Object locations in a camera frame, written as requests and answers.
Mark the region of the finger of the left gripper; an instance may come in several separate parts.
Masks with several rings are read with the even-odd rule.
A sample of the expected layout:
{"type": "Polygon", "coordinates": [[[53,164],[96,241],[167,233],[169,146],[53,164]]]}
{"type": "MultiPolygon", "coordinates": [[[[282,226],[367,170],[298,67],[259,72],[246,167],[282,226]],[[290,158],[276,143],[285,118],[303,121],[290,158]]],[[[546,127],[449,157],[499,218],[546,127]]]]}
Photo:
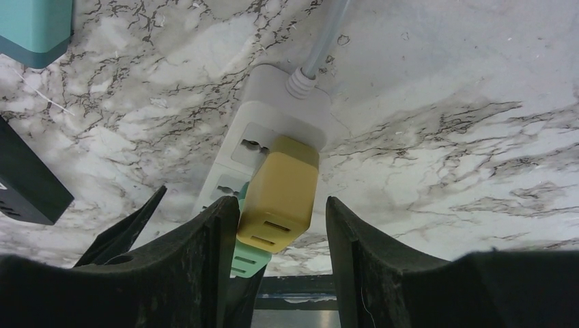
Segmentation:
{"type": "Polygon", "coordinates": [[[140,209],[100,233],[74,267],[106,264],[129,251],[166,192],[165,186],[160,187],[140,209]]]}

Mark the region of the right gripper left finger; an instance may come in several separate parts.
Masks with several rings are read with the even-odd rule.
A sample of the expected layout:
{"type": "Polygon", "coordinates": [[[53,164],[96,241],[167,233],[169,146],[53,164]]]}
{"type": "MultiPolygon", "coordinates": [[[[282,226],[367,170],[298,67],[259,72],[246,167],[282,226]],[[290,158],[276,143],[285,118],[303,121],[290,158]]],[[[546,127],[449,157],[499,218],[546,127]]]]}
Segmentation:
{"type": "Polygon", "coordinates": [[[230,277],[240,218],[222,197],[105,264],[1,257],[2,327],[250,327],[260,278],[230,277]]]}

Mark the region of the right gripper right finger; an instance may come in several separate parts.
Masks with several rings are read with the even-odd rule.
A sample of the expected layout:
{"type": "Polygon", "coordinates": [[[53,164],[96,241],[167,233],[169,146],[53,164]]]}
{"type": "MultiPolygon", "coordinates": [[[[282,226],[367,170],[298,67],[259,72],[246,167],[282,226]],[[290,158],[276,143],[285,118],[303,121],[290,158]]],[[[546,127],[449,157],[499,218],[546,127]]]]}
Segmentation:
{"type": "Polygon", "coordinates": [[[336,197],[326,229],[343,327],[577,327],[577,251],[479,251],[446,261],[336,197]]]}

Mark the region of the black power strip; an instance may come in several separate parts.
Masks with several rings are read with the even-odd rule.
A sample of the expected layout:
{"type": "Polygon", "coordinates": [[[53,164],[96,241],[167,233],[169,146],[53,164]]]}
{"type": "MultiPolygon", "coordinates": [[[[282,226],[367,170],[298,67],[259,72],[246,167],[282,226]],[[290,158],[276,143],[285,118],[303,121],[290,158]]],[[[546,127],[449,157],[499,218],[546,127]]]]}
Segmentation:
{"type": "Polygon", "coordinates": [[[1,213],[53,226],[74,200],[18,133],[1,120],[1,213]]]}

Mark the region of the yellow usb charger plug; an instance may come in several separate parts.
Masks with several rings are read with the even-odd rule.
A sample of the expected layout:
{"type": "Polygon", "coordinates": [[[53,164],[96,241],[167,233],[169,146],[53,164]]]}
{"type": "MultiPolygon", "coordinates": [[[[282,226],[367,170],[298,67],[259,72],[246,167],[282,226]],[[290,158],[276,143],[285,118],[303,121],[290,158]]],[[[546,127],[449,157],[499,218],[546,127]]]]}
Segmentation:
{"type": "Polygon", "coordinates": [[[319,152],[286,136],[276,138],[252,177],[238,225],[239,241],[278,253],[311,225],[319,152]]]}

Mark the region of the white power strip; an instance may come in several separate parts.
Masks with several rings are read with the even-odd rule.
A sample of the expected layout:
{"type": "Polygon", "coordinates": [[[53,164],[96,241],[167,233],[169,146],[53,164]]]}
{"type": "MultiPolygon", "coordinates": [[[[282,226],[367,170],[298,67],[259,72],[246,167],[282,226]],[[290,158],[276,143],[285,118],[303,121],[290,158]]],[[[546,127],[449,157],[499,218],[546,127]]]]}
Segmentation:
{"type": "Polygon", "coordinates": [[[193,215],[223,196],[236,196],[262,164],[274,140],[290,137],[321,151],[328,141],[330,96],[314,87],[304,99],[290,94],[297,79],[262,64],[252,69],[242,99],[208,177],[193,215]]]}

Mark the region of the teal usb charger plug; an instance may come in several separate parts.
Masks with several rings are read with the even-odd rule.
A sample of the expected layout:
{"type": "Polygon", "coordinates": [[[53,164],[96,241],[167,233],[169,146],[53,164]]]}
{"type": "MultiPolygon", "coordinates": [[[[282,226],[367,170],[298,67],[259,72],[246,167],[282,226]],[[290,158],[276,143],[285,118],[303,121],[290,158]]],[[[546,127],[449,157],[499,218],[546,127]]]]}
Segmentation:
{"type": "Polygon", "coordinates": [[[67,51],[73,16],[73,0],[1,0],[1,53],[47,67],[67,51]]]}

